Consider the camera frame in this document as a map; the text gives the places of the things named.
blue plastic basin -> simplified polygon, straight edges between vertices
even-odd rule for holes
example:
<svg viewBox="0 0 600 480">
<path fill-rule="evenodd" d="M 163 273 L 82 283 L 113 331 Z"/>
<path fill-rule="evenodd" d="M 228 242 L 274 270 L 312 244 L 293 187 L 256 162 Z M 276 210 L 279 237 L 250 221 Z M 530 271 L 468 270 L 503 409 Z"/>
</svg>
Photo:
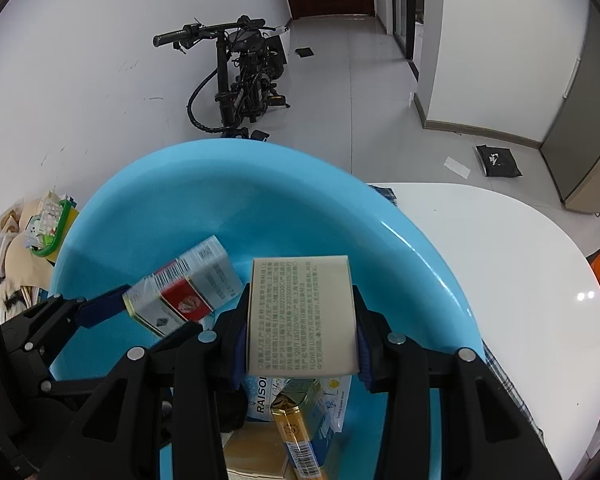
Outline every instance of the blue plastic basin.
<svg viewBox="0 0 600 480">
<path fill-rule="evenodd" d="M 371 310 L 421 345 L 481 356 L 480 335 L 446 263 L 397 207 L 348 173 L 288 148 L 238 139 L 197 140 L 137 160 L 89 200 L 58 257 L 52 291 L 93 298 L 216 235 L 241 279 L 255 256 L 347 254 Z M 226 308 L 233 308 L 235 301 Z M 126 312 L 79 329 L 56 359 L 58 379 L 107 374 L 131 346 L 156 338 Z M 440 415 L 432 392 L 431 479 L 440 478 Z M 340 478 L 370 480 L 385 395 L 352 381 Z M 171 478 L 170 450 L 161 478 Z"/>
</svg>

cardboard box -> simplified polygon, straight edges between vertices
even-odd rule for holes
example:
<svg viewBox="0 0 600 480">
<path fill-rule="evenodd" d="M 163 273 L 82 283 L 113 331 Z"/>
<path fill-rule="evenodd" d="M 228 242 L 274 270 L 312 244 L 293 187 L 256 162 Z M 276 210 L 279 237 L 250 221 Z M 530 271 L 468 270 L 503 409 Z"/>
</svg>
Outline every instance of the cardboard box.
<svg viewBox="0 0 600 480">
<path fill-rule="evenodd" d="M 272 421 L 271 403 L 291 379 L 247 375 L 242 386 L 247 393 L 247 418 Z M 351 376 L 320 379 L 322 402 L 331 421 L 331 429 L 341 433 L 347 411 Z"/>
<path fill-rule="evenodd" d="M 227 252 L 215 236 L 196 245 L 131 287 L 129 315 L 157 335 L 198 321 L 242 291 Z"/>
<path fill-rule="evenodd" d="M 224 446 L 224 461 L 230 479 L 295 478 L 273 422 L 245 422 Z"/>
<path fill-rule="evenodd" d="M 338 478 L 340 449 L 321 399 L 320 381 L 294 379 L 271 405 L 296 476 L 303 480 Z"/>
<path fill-rule="evenodd" d="M 349 259 L 254 258 L 248 334 L 249 375 L 316 378 L 357 374 Z"/>
</svg>

black cable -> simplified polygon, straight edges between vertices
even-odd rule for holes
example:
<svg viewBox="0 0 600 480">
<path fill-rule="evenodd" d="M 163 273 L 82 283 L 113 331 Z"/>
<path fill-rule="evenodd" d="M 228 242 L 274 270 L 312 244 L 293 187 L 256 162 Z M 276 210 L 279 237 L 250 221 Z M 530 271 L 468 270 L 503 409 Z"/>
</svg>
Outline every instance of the black cable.
<svg viewBox="0 0 600 480">
<path fill-rule="evenodd" d="M 191 105 L 193 104 L 193 100 L 198 97 L 198 94 L 200 93 L 200 91 L 204 88 L 204 86 L 211 81 L 211 79 L 213 78 L 213 76 L 215 76 L 218 73 L 218 69 L 216 68 L 211 74 L 209 74 L 208 76 L 206 76 L 205 80 L 200 83 L 198 85 L 198 88 L 196 88 L 193 91 L 193 94 L 191 94 L 191 97 L 189 98 L 189 103 L 187 104 L 187 115 L 189 116 L 189 121 L 191 121 L 191 124 L 193 124 L 196 128 L 198 128 L 199 130 L 202 130 L 203 132 L 206 132 L 208 134 L 223 134 L 225 132 L 228 132 L 229 130 L 233 130 L 232 126 L 220 126 L 218 128 L 209 128 L 208 126 L 205 126 L 204 124 L 200 123 L 193 115 L 193 111 L 191 110 Z"/>
</svg>

gray floor tile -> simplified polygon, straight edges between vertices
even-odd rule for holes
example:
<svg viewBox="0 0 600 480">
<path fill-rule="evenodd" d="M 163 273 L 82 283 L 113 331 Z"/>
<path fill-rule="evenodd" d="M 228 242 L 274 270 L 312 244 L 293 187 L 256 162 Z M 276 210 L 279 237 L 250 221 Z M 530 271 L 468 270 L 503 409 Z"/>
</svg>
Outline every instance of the gray floor tile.
<svg viewBox="0 0 600 480">
<path fill-rule="evenodd" d="M 328 18 L 302 18 L 294 22 L 291 28 L 290 63 L 302 61 L 309 63 L 349 64 L 347 25 L 342 20 Z M 314 56 L 301 58 L 296 48 L 310 47 Z"/>
<path fill-rule="evenodd" d="M 585 256 L 600 248 L 600 216 L 573 213 L 553 207 L 534 207 L 567 233 Z"/>
<path fill-rule="evenodd" d="M 351 171 L 351 100 L 296 94 L 291 108 L 270 108 L 251 124 L 274 142 Z"/>
<path fill-rule="evenodd" d="M 407 101 L 352 99 L 352 173 L 366 182 L 453 182 L 491 189 L 472 136 L 423 130 Z M 444 166 L 450 156 L 471 170 Z"/>
<path fill-rule="evenodd" d="M 371 22 L 371 26 L 363 22 L 358 27 L 351 27 L 348 35 L 349 57 L 352 63 L 364 60 L 404 59 L 394 37 L 385 34 L 376 20 Z"/>
<path fill-rule="evenodd" d="M 286 95 L 292 106 L 293 101 L 304 96 L 319 97 L 327 102 L 351 97 L 348 61 L 341 64 L 314 57 L 291 60 L 277 83 L 278 92 Z"/>
<path fill-rule="evenodd" d="M 366 30 L 377 34 L 385 34 L 380 20 L 369 16 L 350 16 L 346 18 L 347 28 L 351 30 Z"/>
<path fill-rule="evenodd" d="M 373 100 L 408 100 L 417 81 L 407 60 L 351 61 L 351 97 Z"/>
<path fill-rule="evenodd" d="M 491 178 L 494 191 L 532 206 L 561 208 L 554 181 L 539 150 L 501 140 L 474 137 L 477 146 L 486 144 L 497 148 L 509 148 L 522 173 L 522 176 L 517 178 Z"/>
</svg>

barcode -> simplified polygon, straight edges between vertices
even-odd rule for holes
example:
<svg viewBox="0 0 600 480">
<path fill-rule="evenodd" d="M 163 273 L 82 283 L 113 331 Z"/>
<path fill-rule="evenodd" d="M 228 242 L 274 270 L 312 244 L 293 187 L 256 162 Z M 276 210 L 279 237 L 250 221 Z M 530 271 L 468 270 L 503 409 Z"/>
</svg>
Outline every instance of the barcode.
<svg viewBox="0 0 600 480">
<path fill-rule="evenodd" d="M 179 280 L 186 272 L 189 272 L 189 264 L 185 260 L 176 260 L 170 266 L 155 273 L 155 284 L 163 290 Z"/>
<path fill-rule="evenodd" d="M 286 442 L 286 447 L 291 453 L 291 458 L 296 465 L 296 472 L 301 478 L 316 478 L 320 476 L 320 466 L 315 459 L 314 450 L 311 443 L 304 442 Z"/>
<path fill-rule="evenodd" d="M 198 249 L 198 254 L 200 255 L 201 260 L 206 260 L 208 256 L 211 256 L 214 252 L 211 250 L 211 247 L 205 245 L 202 249 Z"/>
</svg>

